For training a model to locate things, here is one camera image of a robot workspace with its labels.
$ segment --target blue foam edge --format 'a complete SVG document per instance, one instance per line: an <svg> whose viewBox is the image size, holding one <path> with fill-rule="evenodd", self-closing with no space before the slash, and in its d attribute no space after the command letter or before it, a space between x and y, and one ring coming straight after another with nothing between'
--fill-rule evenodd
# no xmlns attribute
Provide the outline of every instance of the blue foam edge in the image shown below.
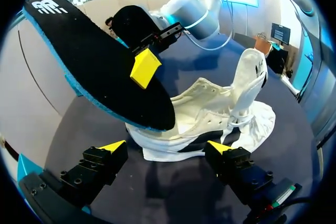
<svg viewBox="0 0 336 224"><path fill-rule="evenodd" d="M79 92L75 87L74 84L69 80L69 78L67 77L67 75L64 75L65 79L67 80L67 82L69 83L70 87L72 88L72 90L75 92L77 97L82 97L83 95L81 94L81 92Z"/></svg>
<svg viewBox="0 0 336 224"><path fill-rule="evenodd" d="M99 101L97 101L88 91L86 91L79 84L79 82L77 82L77 80L74 78L74 76L70 73L70 71L67 69L67 67L62 62L61 58L58 56L58 54L57 54L56 50L54 49L52 43L50 42L50 40L48 39L48 37L45 35L45 33L42 31L42 29L40 28L40 26L37 24L37 22L35 21L35 19L33 18L33 16L31 16L24 7L22 8L22 12L25 15L25 17L27 18L27 20L29 20L31 22L31 24L35 27L35 29L38 31L38 33L40 34L40 36L42 37L42 39L44 40L44 42L47 44L47 46L49 47L51 53L54 55L55 59L60 64L62 70L64 71L64 73L67 76L67 78L70 81L70 83L72 83L73 87L76 88L82 95L84 95L90 102L92 102L98 108L106 111L110 115L114 116L115 118L120 119L121 121L123 121L125 123L131 124L131 125L133 125L135 127L141 128L141 129L146 129L146 130L151 130L151 131L156 131L156 132L163 132L163 131L160 131L160 130L157 130L157 129L153 129L151 127L145 127L143 125L134 123L134 122L132 122L132 121L124 118L123 116L120 116L120 115L114 113L112 110L110 110L109 108L107 108L105 105L103 105L102 103L100 103Z"/></svg>

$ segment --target white wall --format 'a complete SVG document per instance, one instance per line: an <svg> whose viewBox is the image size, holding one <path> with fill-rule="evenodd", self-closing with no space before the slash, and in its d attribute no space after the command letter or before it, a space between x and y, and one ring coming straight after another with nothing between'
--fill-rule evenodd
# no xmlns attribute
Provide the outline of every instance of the white wall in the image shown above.
<svg viewBox="0 0 336 224"><path fill-rule="evenodd" d="M300 48L301 24L295 15L295 8L290 0L280 0L281 22L280 25L290 28L289 44Z"/></svg>

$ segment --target cable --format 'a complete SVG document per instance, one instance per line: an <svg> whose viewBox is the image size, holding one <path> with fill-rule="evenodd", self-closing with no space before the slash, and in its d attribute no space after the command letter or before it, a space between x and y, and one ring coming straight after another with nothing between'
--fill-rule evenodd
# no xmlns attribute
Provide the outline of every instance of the cable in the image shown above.
<svg viewBox="0 0 336 224"><path fill-rule="evenodd" d="M225 47L229 41L231 40L232 38L232 35L233 35L233 12L231 11L230 9L230 5L229 5L229 2L228 0L225 0L226 1L226 4L227 4L227 7L229 8L229 12L230 12L230 18L231 18L231 32L230 32L230 35L229 37L226 39L226 41L219 47L216 47L216 48L205 48L205 47L202 47L201 45L199 45L196 41L193 40L193 38L186 32L186 31L183 31L183 33L188 37L188 39L194 44L196 45L197 47L203 49L203 50L206 50L206 51L215 51L215 50L218 50L218 49L221 49L222 47Z"/></svg>

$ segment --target shoe insole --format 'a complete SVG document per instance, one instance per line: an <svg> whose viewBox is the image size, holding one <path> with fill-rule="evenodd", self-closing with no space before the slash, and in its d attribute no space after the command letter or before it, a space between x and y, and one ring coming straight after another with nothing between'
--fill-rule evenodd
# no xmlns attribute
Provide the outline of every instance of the shoe insole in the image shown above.
<svg viewBox="0 0 336 224"><path fill-rule="evenodd" d="M130 78L135 55L71 2L28 0L23 12L74 87L93 104L136 127L174 127L174 108L158 79L146 89L138 86Z"/></svg>

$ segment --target white fabric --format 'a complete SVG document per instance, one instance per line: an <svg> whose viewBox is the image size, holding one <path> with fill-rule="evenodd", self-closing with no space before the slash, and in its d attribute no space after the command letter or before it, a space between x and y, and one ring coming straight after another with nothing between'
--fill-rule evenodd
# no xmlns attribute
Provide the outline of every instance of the white fabric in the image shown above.
<svg viewBox="0 0 336 224"><path fill-rule="evenodd" d="M246 49L230 87L221 87L199 78L182 94L171 98L176 117L173 129L152 132L129 124L126 127L149 161L174 162L202 156L202 150L178 151L193 143L201 134L211 131L223 131L220 138L223 143L234 127L239 127L240 137L232 147L242 146L253 152L271 134L275 124L272 108L254 101L267 78L264 54L256 49Z"/></svg>

